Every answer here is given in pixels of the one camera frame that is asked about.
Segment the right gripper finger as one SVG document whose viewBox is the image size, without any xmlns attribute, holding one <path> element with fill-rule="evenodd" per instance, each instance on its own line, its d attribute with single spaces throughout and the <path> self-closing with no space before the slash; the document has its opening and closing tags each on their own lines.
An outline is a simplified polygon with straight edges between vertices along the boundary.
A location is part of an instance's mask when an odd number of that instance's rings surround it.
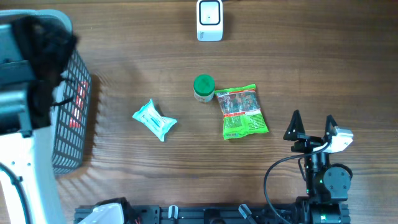
<svg viewBox="0 0 398 224">
<path fill-rule="evenodd" d="M 323 140 L 325 142 L 330 142 L 331 138 L 335 135 L 334 127 L 337 126 L 337 123 L 333 116 L 330 114 L 326 117 L 326 123 L 325 123 L 325 135 L 323 137 Z"/>
<path fill-rule="evenodd" d="M 299 140 L 305 138 L 305 129 L 302 123 L 299 110 L 295 110 L 290 124 L 283 136 L 283 140 Z"/>
</svg>

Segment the green snack bag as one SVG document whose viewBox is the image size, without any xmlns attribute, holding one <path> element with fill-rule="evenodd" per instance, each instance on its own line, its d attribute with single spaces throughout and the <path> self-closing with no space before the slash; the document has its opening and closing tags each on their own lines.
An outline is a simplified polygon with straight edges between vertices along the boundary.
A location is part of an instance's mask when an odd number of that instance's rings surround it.
<svg viewBox="0 0 398 224">
<path fill-rule="evenodd" d="M 224 140 L 269 132 L 255 84 L 216 90 L 215 95 L 223 113 Z"/>
</svg>

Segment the teal wet wipes pack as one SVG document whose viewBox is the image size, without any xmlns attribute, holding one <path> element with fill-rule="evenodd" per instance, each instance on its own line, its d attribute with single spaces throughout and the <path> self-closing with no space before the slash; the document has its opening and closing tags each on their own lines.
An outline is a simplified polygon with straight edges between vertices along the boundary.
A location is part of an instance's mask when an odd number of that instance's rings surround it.
<svg viewBox="0 0 398 224">
<path fill-rule="evenodd" d="M 135 112 L 132 117 L 149 128 L 161 142 L 165 141 L 165 135 L 177 123 L 176 119 L 161 116 L 152 99 Z"/>
</svg>

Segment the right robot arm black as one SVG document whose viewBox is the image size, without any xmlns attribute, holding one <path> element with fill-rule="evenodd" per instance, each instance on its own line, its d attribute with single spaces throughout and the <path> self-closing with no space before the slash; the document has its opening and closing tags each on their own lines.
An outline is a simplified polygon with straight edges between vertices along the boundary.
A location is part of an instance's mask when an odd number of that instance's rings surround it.
<svg viewBox="0 0 398 224">
<path fill-rule="evenodd" d="M 348 190 L 352 170 L 343 164 L 330 163 L 330 155 L 344 151 L 352 142 L 351 130 L 341 128 L 334 118 L 326 117 L 323 137 L 305 134 L 299 110 L 295 110 L 283 139 L 293 141 L 292 152 L 300 154 L 304 165 L 299 165 L 306 183 L 307 196 L 297 197 L 287 215 L 292 223 L 349 223 Z"/>
</svg>

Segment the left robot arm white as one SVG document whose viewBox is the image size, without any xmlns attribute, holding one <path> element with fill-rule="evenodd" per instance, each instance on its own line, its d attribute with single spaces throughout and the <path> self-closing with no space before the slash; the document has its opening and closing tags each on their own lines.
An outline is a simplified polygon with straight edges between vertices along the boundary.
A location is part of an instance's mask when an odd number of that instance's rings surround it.
<svg viewBox="0 0 398 224">
<path fill-rule="evenodd" d="M 64 223 L 56 168 L 73 170 L 64 106 L 86 90 L 72 74 L 78 37 L 66 20 L 37 11 L 1 12 L 1 186 L 13 223 Z"/>
</svg>

